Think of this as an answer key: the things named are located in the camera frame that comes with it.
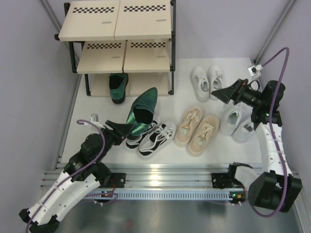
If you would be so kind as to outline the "green loafer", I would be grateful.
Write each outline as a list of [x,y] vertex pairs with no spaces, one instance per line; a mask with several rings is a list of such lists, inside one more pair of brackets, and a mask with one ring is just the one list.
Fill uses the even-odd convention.
[[155,114],[157,104],[158,91],[156,87],[152,87],[132,103],[128,114],[126,124],[134,124],[128,139],[136,139],[151,125]]
[[125,89],[129,78],[127,73],[115,73],[109,76],[109,93],[114,104],[121,104],[125,100]]

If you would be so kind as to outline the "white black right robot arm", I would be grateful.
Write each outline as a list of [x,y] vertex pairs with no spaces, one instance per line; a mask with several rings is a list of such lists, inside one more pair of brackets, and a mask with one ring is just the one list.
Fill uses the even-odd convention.
[[302,181],[295,178],[288,166],[282,143],[282,120],[278,111],[285,85],[269,81],[263,91],[254,90],[247,79],[238,79],[231,86],[215,90],[212,95],[225,104],[231,100],[252,107],[251,122],[259,141],[262,174],[258,175],[247,164],[229,166],[228,184],[248,192],[253,208],[260,207],[276,212],[288,212],[302,189]]

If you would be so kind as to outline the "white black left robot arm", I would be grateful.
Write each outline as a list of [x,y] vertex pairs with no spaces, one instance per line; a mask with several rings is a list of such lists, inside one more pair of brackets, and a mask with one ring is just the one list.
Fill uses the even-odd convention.
[[87,121],[97,133],[88,135],[80,150],[64,166],[59,177],[46,194],[32,207],[22,209],[20,218],[27,224],[27,233],[53,233],[66,214],[84,197],[111,181],[111,170],[102,159],[113,146],[120,145],[131,133],[133,124],[119,124],[107,120],[102,127]]

